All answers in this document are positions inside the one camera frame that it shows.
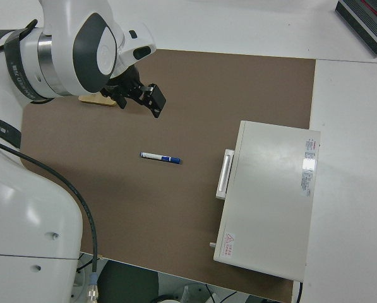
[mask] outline white plastic casing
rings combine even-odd
[[[0,120],[21,131],[29,102],[11,81],[1,52]],[[81,233],[71,195],[0,150],[0,303],[69,302]]]
[[[116,62],[114,72],[111,78],[119,76],[132,64],[138,62],[134,57],[133,51],[143,46],[148,46],[151,50],[151,54],[156,51],[156,45],[152,34],[149,29],[143,23],[132,23],[123,28],[124,40],[118,48],[118,60]],[[136,34],[136,38],[132,38],[129,31],[133,30]]]
[[[317,131],[242,121],[214,260],[303,281],[319,142]]]
[[[69,303],[77,261],[0,256],[0,303]]]
[[[73,43],[87,18],[98,13],[107,23],[121,45],[123,32],[114,22],[111,8],[106,0],[40,0],[44,12],[44,35],[52,36],[52,62],[56,73],[67,91],[72,95],[88,95],[73,66]]]

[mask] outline brown mat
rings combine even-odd
[[[240,120],[308,128],[314,60],[159,50],[138,68],[167,98],[159,119],[132,100],[125,110],[76,97],[29,105],[22,151],[84,195],[105,257],[290,302],[291,281],[213,261],[209,242],[222,215],[224,150],[235,147]],[[86,220],[84,229],[91,252]]]

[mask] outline white device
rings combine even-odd
[[[319,142],[317,131],[241,122],[214,260],[303,282]]]
[[[121,29],[106,0],[40,3],[44,28],[0,31],[0,144],[15,151],[30,102],[96,93],[111,81],[109,90],[130,81],[138,97],[155,91],[142,88],[130,69],[156,49],[145,25]],[[68,303],[81,234],[71,195],[0,149],[0,303]],[[96,302],[97,275],[91,277],[87,302]]]

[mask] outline floor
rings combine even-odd
[[[84,254],[80,258],[79,266],[84,265],[91,259],[91,255]],[[175,295],[182,292],[185,285],[197,284],[206,292],[205,285],[196,281],[172,276],[165,273],[146,270],[128,264],[101,259],[98,263],[99,270],[99,303],[150,303],[160,295]],[[91,266],[86,266],[80,271],[76,279],[83,281],[91,272]],[[214,285],[208,285],[212,293],[215,293],[215,303],[221,302],[234,291]],[[71,299],[71,303],[84,302],[84,295],[77,295]],[[211,302],[210,296],[206,294],[205,300],[197,302]],[[225,303],[267,303],[252,295],[237,292],[225,301]]]

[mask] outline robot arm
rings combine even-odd
[[[122,30],[106,0],[40,3],[43,28],[33,21],[23,30],[0,30],[0,302],[14,302],[19,293],[32,303],[68,302],[80,251],[81,213],[73,198],[20,162],[26,104],[101,92],[121,107],[132,98],[155,117],[165,104],[133,66],[155,51],[144,25]],[[96,247],[93,255],[94,273]],[[88,302],[96,302],[96,283],[92,275]]]
[[[164,96],[156,85],[144,86],[133,67],[156,51],[144,24],[121,29],[106,0],[40,3],[45,25],[34,29],[21,43],[23,81],[29,82],[38,100],[101,91],[121,108],[127,97],[148,107],[155,117],[160,115]]]

